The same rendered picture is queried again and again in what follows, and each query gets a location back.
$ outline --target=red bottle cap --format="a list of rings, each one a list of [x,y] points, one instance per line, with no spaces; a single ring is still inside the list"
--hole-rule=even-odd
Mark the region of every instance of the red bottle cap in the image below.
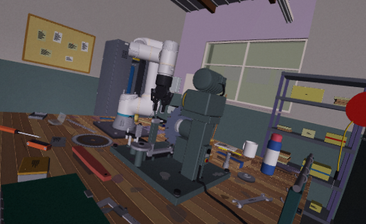
[[[271,135],[271,140],[273,140],[275,142],[281,142],[282,141],[282,136],[280,134],[273,133]]]

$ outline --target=pinned paper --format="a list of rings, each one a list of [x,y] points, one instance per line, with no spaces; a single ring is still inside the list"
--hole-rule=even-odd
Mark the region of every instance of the pinned paper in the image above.
[[[51,57],[52,50],[40,48],[40,55]]]
[[[37,30],[37,39],[40,41],[46,41],[46,31],[45,30]]]
[[[74,44],[74,43],[69,42],[69,43],[68,43],[68,49],[71,49],[71,50],[77,50],[77,45],[76,45],[76,44]]]
[[[84,52],[89,51],[89,43],[82,41],[82,51]]]
[[[53,41],[54,42],[57,42],[57,43],[61,43],[61,40],[62,40],[62,32],[57,32],[55,31],[54,32],[54,38],[53,38]]]

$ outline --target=wooden tabletop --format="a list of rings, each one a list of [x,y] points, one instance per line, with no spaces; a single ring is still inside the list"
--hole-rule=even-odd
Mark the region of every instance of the wooden tabletop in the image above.
[[[204,192],[181,203],[172,205],[165,197],[132,172],[110,151],[110,147],[86,149],[95,157],[113,176],[113,180],[102,182],[91,173],[84,164],[73,155],[72,147],[76,144],[71,141],[72,136],[81,133],[91,133],[82,127],[65,121],[63,125],[53,126],[48,119],[57,119],[56,115],[48,115],[44,120],[28,119],[29,113],[0,112],[0,125],[18,129],[24,133],[41,136],[38,140],[50,142],[52,137],[66,137],[65,147],[53,147],[42,151],[27,147],[26,142],[32,137],[22,134],[11,134],[0,131],[0,186],[17,182],[17,171],[24,157],[50,157],[50,171],[48,177],[76,173],[87,189],[93,192],[93,199],[98,202],[105,198],[112,198],[117,204],[127,207],[129,213],[140,223],[214,223],[229,224],[241,223],[222,205],[215,202]],[[90,115],[68,115],[68,119],[96,130],[96,134],[104,135],[93,125]],[[147,126],[150,119],[140,118],[140,122]],[[159,135],[157,141],[164,141],[165,136]],[[126,144],[127,140],[113,140],[119,145]],[[287,195],[286,188],[293,186],[295,176],[275,170],[273,176],[267,176],[260,171],[262,159],[256,157],[249,167],[242,169],[230,168],[230,179],[208,190],[215,198],[227,205],[247,223],[277,223],[280,217],[283,202]],[[237,177],[238,172],[246,172],[256,178],[255,183],[245,183]],[[299,208],[303,209],[309,192],[311,177],[307,181]],[[243,200],[257,197],[265,193],[266,197],[273,198],[272,202],[258,202],[244,205],[238,209],[232,199]],[[105,214],[110,223],[128,223],[115,212]],[[295,216],[293,223],[299,224],[301,216]]]

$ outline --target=green cutting mat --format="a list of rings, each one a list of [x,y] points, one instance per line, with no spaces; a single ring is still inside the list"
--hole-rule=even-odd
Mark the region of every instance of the green cutting mat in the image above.
[[[2,185],[4,223],[109,223],[77,174]]]

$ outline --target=purple wall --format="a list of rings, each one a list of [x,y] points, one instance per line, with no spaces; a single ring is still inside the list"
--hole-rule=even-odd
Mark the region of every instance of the purple wall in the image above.
[[[207,41],[308,38],[316,0],[291,0],[293,22],[287,24],[278,3],[242,1],[207,10],[187,12],[174,76],[201,68]]]

